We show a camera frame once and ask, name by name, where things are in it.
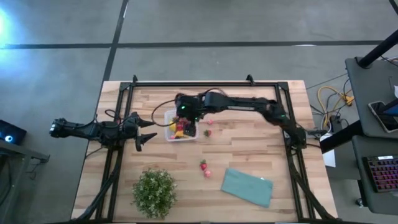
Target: teal towel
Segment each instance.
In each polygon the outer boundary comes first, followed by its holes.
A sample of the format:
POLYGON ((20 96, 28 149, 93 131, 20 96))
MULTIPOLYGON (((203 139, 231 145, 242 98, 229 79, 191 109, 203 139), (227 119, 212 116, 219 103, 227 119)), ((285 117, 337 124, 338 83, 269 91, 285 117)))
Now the teal towel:
POLYGON ((260 179, 229 168, 225 172, 221 190, 268 208, 273 185, 270 180, 260 179))

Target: plastic container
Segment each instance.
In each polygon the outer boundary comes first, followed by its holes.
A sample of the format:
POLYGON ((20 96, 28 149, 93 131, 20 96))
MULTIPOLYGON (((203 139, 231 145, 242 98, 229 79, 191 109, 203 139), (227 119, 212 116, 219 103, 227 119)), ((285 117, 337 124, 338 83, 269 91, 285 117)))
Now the plastic container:
MULTIPOLYGON (((170 124, 170 122, 173 120, 175 117, 177 110, 169 110, 164 113, 164 123, 165 124, 170 124)), ((188 137, 188 138, 180 138, 180 139, 171 139, 172 135, 174 135, 174 132, 170 130, 169 127, 164 127, 164 137, 168 142, 181 142, 181 141, 192 141, 198 138, 199 134, 199 123, 196 122, 196 127, 197 127, 197 133, 195 137, 188 137)))

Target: gray floor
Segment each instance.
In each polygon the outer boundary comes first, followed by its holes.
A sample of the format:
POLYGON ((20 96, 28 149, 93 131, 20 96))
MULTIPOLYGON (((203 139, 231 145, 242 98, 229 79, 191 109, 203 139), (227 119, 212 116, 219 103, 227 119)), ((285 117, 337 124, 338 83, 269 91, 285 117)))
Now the gray floor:
MULTIPOLYGON (((3 0, 0 45, 110 43, 121 4, 3 0)), ((382 40, 397 28, 397 20, 388 0, 130 0, 120 42, 382 40)), ((345 58, 373 47, 119 49, 110 80, 130 80, 133 74, 140 80, 242 80, 251 74, 313 86, 344 74, 345 58)), ((26 178, 16 223, 69 219, 87 141, 54 139, 48 130, 54 118, 84 123, 93 117, 108 55, 109 49, 0 50, 0 119, 26 129, 26 145, 51 154, 35 180, 26 178)), ((397 48, 386 54, 393 55, 397 48)), ((340 90, 346 79, 325 85, 340 90)), ((317 107, 318 87, 308 90, 317 107)), ((358 119, 355 105, 341 114, 350 123, 358 119)), ((320 119, 314 116, 317 126, 320 119)), ((359 197, 355 180, 330 182, 340 218, 396 223, 395 217, 353 203, 359 197)))

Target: wooden tabletop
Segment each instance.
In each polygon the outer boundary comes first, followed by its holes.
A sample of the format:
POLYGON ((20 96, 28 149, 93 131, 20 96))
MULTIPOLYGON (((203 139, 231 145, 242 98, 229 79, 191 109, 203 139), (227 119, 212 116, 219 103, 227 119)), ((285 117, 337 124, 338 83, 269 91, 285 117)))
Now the wooden tabletop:
MULTIPOLYGON (((297 122, 304 128, 313 128, 304 82, 301 80, 287 82, 297 122)), ((97 110, 99 121, 111 120, 104 111, 109 108, 115 109, 119 84, 120 82, 104 82, 97 110)), ((162 102, 173 99, 177 93, 194 95, 207 89, 209 88, 135 87, 131 111, 137 111, 142 119, 150 120, 152 110, 162 102)), ((275 99, 275 90, 272 87, 223 87, 222 89, 230 96, 275 99)), ((155 120, 164 123, 164 113, 173 107, 171 103, 159 108, 155 120)), ((142 128, 141 133, 158 133, 142 147, 142 152, 136 151, 134 141, 127 141, 114 222, 297 221, 284 142, 279 127, 267 123, 257 113, 224 111, 206 115, 205 119, 200 121, 199 129, 200 135, 196 141, 169 143, 165 140, 163 127, 142 128), (206 124, 208 119, 212 119, 214 123, 206 124), (202 133, 205 129, 212 130, 209 138, 202 133), (204 178, 199 167, 202 159, 207 160, 208 168, 213 173, 209 179, 204 178), (260 207, 220 190, 225 170, 229 167, 273 181, 274 189, 269 208, 260 207), (176 179, 178 202, 165 220, 148 219, 131 204, 133 201, 131 187, 139 179, 141 172, 148 168, 166 169, 176 179)), ((91 142, 88 153, 99 147, 97 142, 91 142)), ((328 212, 336 217, 336 208, 321 151, 310 146, 303 150, 303 156, 312 192, 328 212)), ((103 149, 85 161, 72 218, 82 214, 98 193, 105 159, 106 150, 103 149)), ((305 217, 308 217, 302 191, 300 198, 305 217)), ((107 210, 108 204, 105 203, 105 215, 107 210)))

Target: potted plant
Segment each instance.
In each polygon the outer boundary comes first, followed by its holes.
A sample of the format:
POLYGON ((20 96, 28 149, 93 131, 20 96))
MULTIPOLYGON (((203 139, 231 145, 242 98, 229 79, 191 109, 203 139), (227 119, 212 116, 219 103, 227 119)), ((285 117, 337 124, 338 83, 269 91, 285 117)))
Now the potted plant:
POLYGON ((166 170, 142 172, 139 181, 132 186, 134 203, 147 218, 164 218, 177 201, 174 179, 166 170))

